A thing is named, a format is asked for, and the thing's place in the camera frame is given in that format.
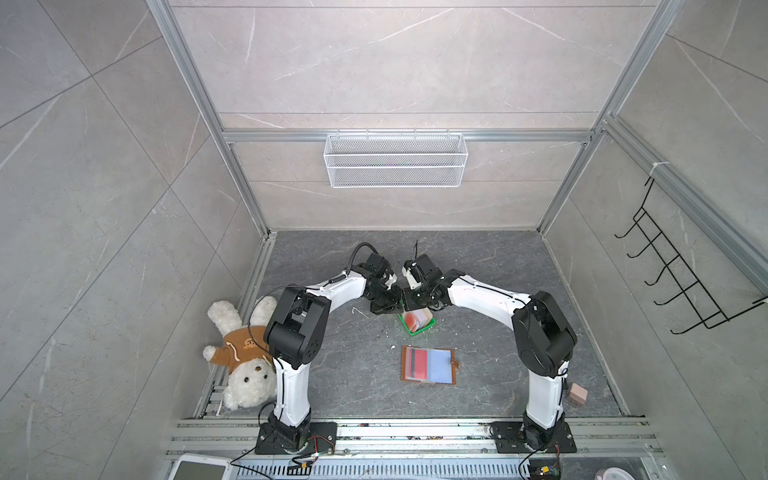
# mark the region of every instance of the mesh basket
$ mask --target mesh basket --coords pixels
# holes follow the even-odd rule
[[[331,187],[458,187],[467,162],[460,134],[331,134]]]

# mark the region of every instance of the white zip tie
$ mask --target white zip tie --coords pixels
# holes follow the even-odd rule
[[[669,162],[654,162],[653,166],[650,168],[650,172],[648,172],[648,177],[654,174],[654,170],[656,170],[656,167],[659,165],[665,165],[669,164]]]

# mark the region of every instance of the wire rack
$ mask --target wire rack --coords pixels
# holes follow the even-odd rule
[[[704,325],[704,327],[707,328],[707,329],[713,329],[716,326],[722,325],[725,322],[729,322],[732,319],[735,319],[736,317],[738,317],[740,315],[743,315],[744,313],[747,313],[747,312],[749,312],[751,310],[754,310],[758,306],[763,305],[765,303],[765,300],[768,299],[768,296],[765,296],[765,297],[763,297],[761,299],[755,300],[754,302],[752,302],[752,306],[750,306],[749,308],[747,308],[745,310],[742,310],[742,311],[736,313],[735,315],[728,316],[727,314],[725,314],[725,312],[723,311],[722,307],[720,307],[720,304],[710,294],[710,291],[704,286],[703,283],[701,283],[701,280],[696,275],[696,272],[694,272],[694,270],[690,267],[690,265],[688,265],[688,262],[683,258],[683,256],[680,255],[680,251],[674,246],[674,243],[672,243],[670,241],[669,237],[667,237],[667,234],[664,233],[664,231],[659,227],[658,223],[656,223],[656,220],[654,220],[654,218],[648,213],[648,210],[645,210],[645,202],[648,200],[648,194],[650,193],[650,189],[653,188],[653,186],[654,186],[654,180],[649,177],[648,180],[645,182],[645,184],[648,186],[648,189],[645,192],[645,197],[643,198],[643,203],[640,205],[640,208],[637,210],[635,215],[632,216],[632,220],[633,220],[632,226],[629,228],[629,230],[627,230],[627,232],[624,235],[614,235],[614,236],[616,238],[624,238],[627,235],[629,235],[629,233],[632,230],[637,228],[643,234],[643,236],[645,237],[645,240],[648,243],[645,245],[645,247],[643,247],[642,250],[640,250],[639,253],[637,253],[636,255],[631,255],[631,254],[628,253],[627,257],[638,258],[640,255],[643,254],[643,252],[645,252],[646,250],[651,248],[656,253],[656,255],[659,257],[661,262],[664,264],[664,266],[661,267],[661,271],[659,272],[658,276],[656,277],[656,280],[654,280],[653,282],[648,282],[647,280],[645,280],[645,284],[648,285],[648,286],[656,285],[659,282],[659,280],[661,280],[661,276],[664,275],[665,271],[669,272],[669,274],[672,276],[672,279],[677,284],[677,288],[680,289],[680,291],[678,293],[676,293],[669,300],[666,300],[666,301],[664,301],[662,303],[659,303],[656,300],[654,300],[655,304],[657,304],[659,306],[667,305],[668,303],[672,302],[676,298],[678,298],[680,296],[684,296],[685,299],[690,304],[691,308],[693,308],[694,312],[696,312],[696,315],[699,318],[698,323],[695,323],[692,326],[689,326],[688,328],[683,329],[683,330],[681,330],[679,332],[675,332],[674,330],[670,329],[670,332],[672,332],[674,335],[680,335],[680,334],[683,334],[683,333],[686,333],[686,332],[690,332],[692,329],[696,328],[699,325]],[[654,225],[656,230],[658,230],[658,233],[656,233],[655,235],[651,236],[651,234],[649,234],[646,231],[646,229],[644,229],[643,226],[640,225],[640,221],[643,220],[644,218],[647,218]],[[664,256],[661,255],[661,253],[659,252],[659,249],[657,248],[657,245],[655,244],[655,242],[657,242],[657,240],[659,240],[659,239],[666,240],[667,243],[672,248],[672,251],[674,251],[674,255],[672,256],[671,259],[665,260]],[[675,262],[682,263],[683,266],[684,266],[684,271],[687,270],[688,272],[690,272],[690,275],[693,276],[694,281],[690,285],[683,287],[683,284],[680,281],[680,279],[678,278],[678,275],[675,275],[674,271],[671,269],[672,265]],[[712,304],[717,309],[717,311],[715,313],[713,313],[713,314],[711,314],[711,315],[709,315],[707,317],[704,317],[701,314],[701,311],[699,310],[699,308],[697,308],[695,302],[689,297],[689,293],[688,292],[690,291],[690,289],[692,289],[696,285],[699,285],[701,287],[701,289],[707,294],[709,299],[712,301]],[[713,323],[712,325],[707,324],[707,322],[709,322],[710,320],[714,320],[716,318],[717,318],[717,321],[715,323]]]
[[[460,134],[330,134],[323,152],[331,187],[458,187],[467,146]]]

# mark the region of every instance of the green plastic basket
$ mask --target green plastic basket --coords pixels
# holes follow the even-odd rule
[[[435,317],[432,317],[432,319],[429,320],[429,323],[424,325],[422,328],[416,330],[415,332],[412,332],[412,331],[410,331],[408,329],[408,326],[406,325],[406,319],[402,318],[402,315],[400,315],[399,313],[397,314],[397,316],[398,316],[398,318],[400,318],[400,323],[402,323],[402,325],[406,328],[406,332],[410,336],[419,335],[421,332],[423,332],[424,330],[428,329],[430,326],[435,325]]]

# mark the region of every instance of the white plush toy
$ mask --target white plush toy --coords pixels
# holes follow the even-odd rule
[[[276,305],[277,300],[271,296],[256,305],[250,316],[250,333],[232,303],[221,300],[208,309],[208,317],[224,337],[224,347],[209,345],[203,349],[203,357],[230,367],[229,382],[224,388],[224,406],[229,410],[258,406],[275,396],[272,356],[261,347],[269,350],[264,343],[264,327]]]

